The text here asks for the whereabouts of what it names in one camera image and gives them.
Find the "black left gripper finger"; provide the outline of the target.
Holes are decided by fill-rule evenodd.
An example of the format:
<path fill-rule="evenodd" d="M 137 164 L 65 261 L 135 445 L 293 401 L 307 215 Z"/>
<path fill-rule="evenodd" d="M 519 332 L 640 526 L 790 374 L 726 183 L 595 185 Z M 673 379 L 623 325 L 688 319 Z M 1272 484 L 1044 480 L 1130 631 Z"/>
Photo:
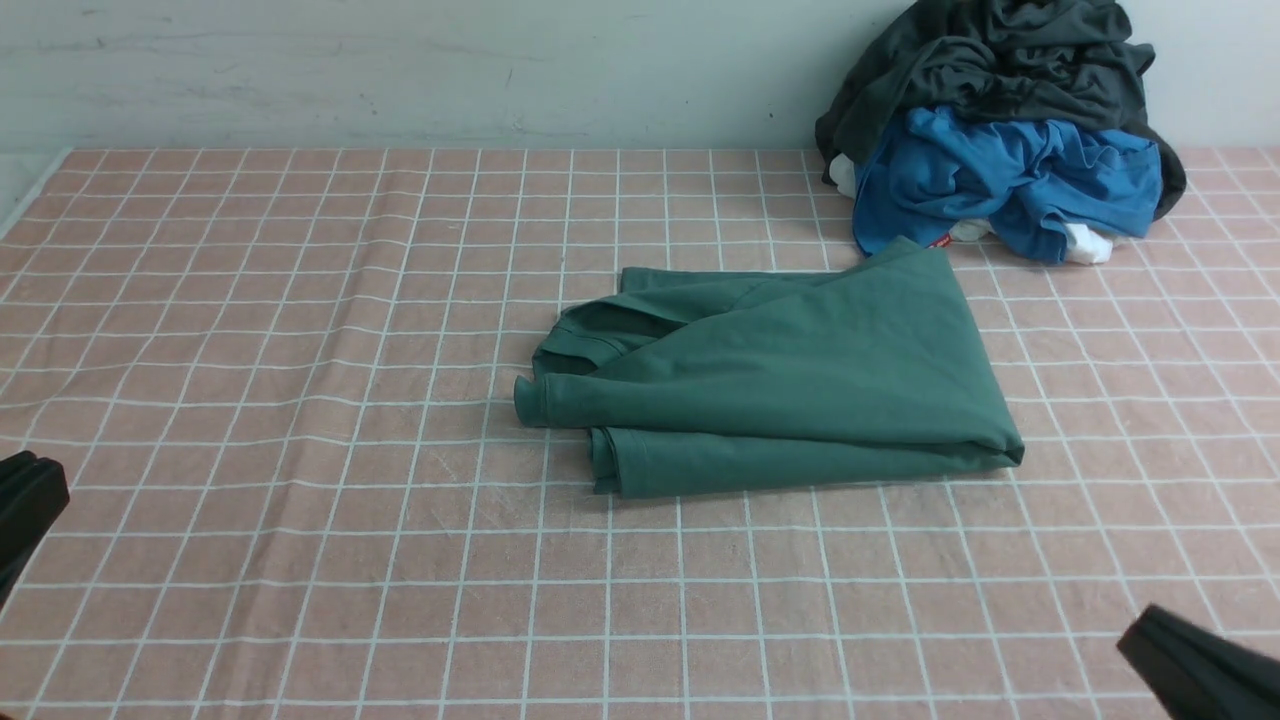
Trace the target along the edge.
<path fill-rule="evenodd" d="M 70 501 L 64 466 L 23 450 L 1 461 L 1 602 Z"/>

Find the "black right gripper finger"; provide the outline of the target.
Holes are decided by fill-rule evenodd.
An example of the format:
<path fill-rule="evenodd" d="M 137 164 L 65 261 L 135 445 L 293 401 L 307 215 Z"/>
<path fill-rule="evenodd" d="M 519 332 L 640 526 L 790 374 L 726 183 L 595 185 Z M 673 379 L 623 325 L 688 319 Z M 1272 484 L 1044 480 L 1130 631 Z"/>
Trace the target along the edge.
<path fill-rule="evenodd" d="M 1277 719 L 1279 661 L 1158 605 L 1123 633 L 1119 653 L 1171 719 Z"/>

